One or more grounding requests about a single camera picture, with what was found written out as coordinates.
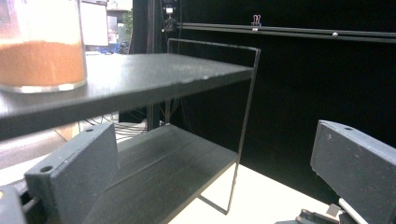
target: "transparent container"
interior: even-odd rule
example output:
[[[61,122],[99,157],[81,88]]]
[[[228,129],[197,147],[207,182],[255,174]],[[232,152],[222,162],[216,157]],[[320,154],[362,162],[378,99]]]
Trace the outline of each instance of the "transparent container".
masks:
[[[86,83],[77,0],[0,1],[0,89],[69,91]]]

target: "screw hole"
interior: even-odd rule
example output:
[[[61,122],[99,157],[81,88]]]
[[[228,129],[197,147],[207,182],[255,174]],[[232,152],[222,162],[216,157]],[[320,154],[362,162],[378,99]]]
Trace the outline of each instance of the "screw hole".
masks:
[[[40,172],[41,173],[46,173],[46,172],[48,172],[50,170],[52,170],[52,166],[46,166],[46,167],[41,168]]]

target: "white screen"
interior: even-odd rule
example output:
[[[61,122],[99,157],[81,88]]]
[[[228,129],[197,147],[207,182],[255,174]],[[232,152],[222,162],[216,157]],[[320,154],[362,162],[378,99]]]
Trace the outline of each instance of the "white screen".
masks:
[[[85,45],[107,46],[106,6],[81,3],[82,36]]]

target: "shelf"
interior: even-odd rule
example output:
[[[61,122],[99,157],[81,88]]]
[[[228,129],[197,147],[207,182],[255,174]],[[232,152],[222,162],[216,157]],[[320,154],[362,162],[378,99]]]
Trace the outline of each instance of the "shelf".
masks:
[[[84,223],[166,223],[237,154],[165,125],[119,144],[119,166]]]
[[[208,91],[253,68],[174,54],[87,56],[87,85],[73,91],[0,91],[0,140]]]

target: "brown powder in jar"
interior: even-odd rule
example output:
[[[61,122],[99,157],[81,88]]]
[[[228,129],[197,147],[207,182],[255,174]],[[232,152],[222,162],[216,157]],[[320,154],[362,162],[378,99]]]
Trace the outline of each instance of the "brown powder in jar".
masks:
[[[0,48],[0,84],[57,86],[84,79],[81,44],[32,41]]]

